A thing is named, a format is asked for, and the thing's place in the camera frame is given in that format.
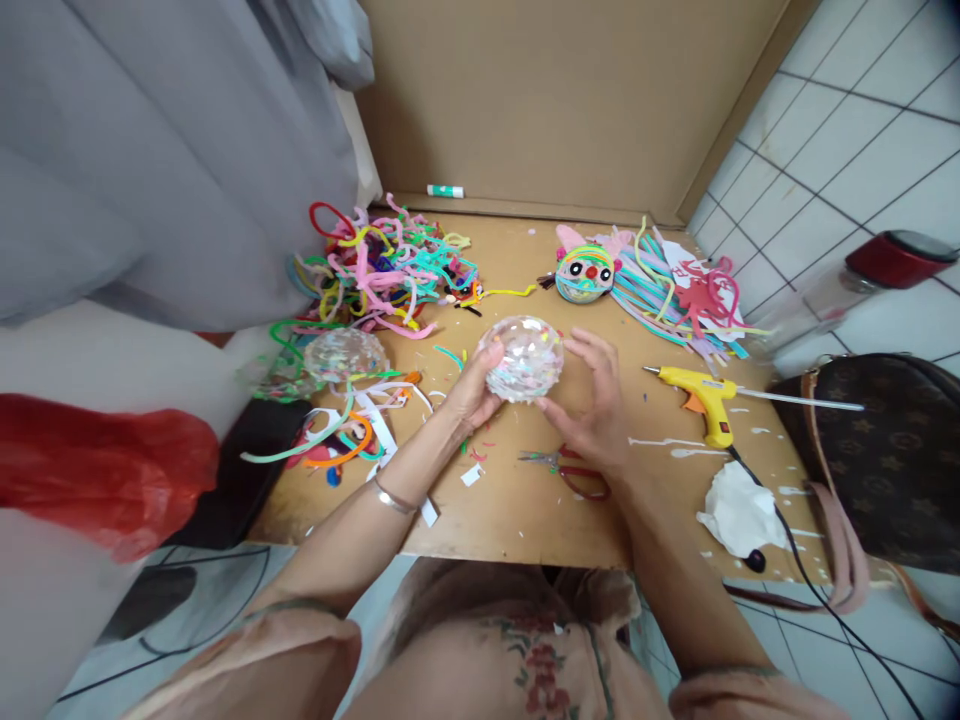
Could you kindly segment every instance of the clear plastic ball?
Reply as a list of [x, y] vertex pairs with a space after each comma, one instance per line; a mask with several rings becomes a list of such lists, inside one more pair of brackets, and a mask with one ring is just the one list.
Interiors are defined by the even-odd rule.
[[484, 344], [503, 344], [503, 360], [487, 373], [487, 387], [508, 402], [530, 403], [560, 379], [563, 343], [560, 333], [540, 318], [508, 317], [485, 336]]
[[337, 328], [304, 348], [303, 366], [316, 379], [345, 382], [352, 375], [385, 372], [390, 361], [383, 345], [370, 333]]

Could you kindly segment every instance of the woman's right hand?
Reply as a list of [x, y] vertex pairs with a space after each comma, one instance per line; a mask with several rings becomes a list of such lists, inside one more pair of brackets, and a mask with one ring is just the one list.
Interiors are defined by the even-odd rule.
[[593, 407], [577, 418], [549, 398], [535, 403], [546, 415], [567, 447], [577, 451], [605, 475], [622, 474], [627, 463], [627, 427], [620, 392], [617, 349], [591, 332], [573, 328], [564, 347], [583, 358], [593, 371]]

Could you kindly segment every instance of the crumpled tissue paper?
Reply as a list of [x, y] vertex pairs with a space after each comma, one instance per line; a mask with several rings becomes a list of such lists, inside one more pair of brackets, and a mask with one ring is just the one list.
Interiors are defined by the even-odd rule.
[[763, 545], [787, 546], [777, 519], [773, 493], [753, 482], [743, 465], [731, 461], [713, 476], [704, 509], [697, 520], [734, 557], [745, 558]]

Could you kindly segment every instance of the woman's left hand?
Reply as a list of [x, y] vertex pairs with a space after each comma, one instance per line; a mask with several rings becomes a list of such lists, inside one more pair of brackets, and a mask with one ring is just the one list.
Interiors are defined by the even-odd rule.
[[442, 411], [452, 416], [466, 435], [483, 425], [503, 404], [503, 399], [487, 388], [487, 373], [503, 360], [503, 345], [492, 343], [473, 353], [460, 379], [447, 393]]

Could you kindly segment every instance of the bracelet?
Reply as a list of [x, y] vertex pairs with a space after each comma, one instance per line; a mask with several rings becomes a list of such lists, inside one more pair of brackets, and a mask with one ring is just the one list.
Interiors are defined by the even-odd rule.
[[384, 490], [383, 486], [380, 484], [380, 481], [377, 480], [376, 475], [374, 475], [371, 478], [371, 481], [377, 487], [377, 500], [382, 502], [387, 507], [391, 507], [394, 510], [396, 510], [398, 513], [401, 513], [403, 515], [409, 515], [414, 510], [416, 510], [416, 508], [413, 505], [408, 505], [407, 503], [403, 502], [399, 498], [394, 497], [393, 495], [388, 493], [386, 490]]

